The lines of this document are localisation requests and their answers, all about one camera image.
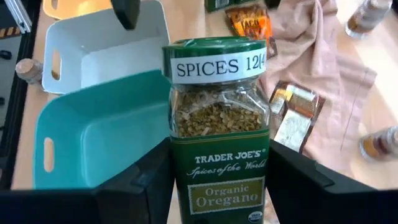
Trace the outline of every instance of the seasoning packet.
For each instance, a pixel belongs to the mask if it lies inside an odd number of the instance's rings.
[[[278,54],[272,35],[271,20],[265,6],[258,4],[225,10],[236,35],[267,41],[267,58]]]
[[[324,97],[296,83],[279,81],[270,104],[274,140],[302,153],[321,112]]]

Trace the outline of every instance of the trader joe's label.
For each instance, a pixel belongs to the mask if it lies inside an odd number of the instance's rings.
[[[268,130],[172,138],[183,223],[250,223],[262,213],[268,150]]]

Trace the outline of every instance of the teal storage bin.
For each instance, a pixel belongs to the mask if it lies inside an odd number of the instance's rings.
[[[169,135],[169,82],[160,70],[63,95],[37,122],[35,189],[96,187],[136,162]],[[44,141],[53,169],[44,169]]]

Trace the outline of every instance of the orange package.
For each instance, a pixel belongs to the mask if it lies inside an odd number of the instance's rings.
[[[267,58],[278,54],[266,7],[257,4],[235,7],[225,10],[225,13],[237,35],[250,37],[254,40],[267,40]]]

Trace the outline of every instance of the beige towel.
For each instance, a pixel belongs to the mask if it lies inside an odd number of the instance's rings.
[[[279,55],[269,60],[261,85],[270,96],[279,80],[292,81],[326,98],[303,153],[351,176],[349,160],[358,150],[362,108],[376,73],[337,52],[342,27],[336,13],[334,0],[282,0],[270,13]],[[278,223],[269,200],[264,218]]]

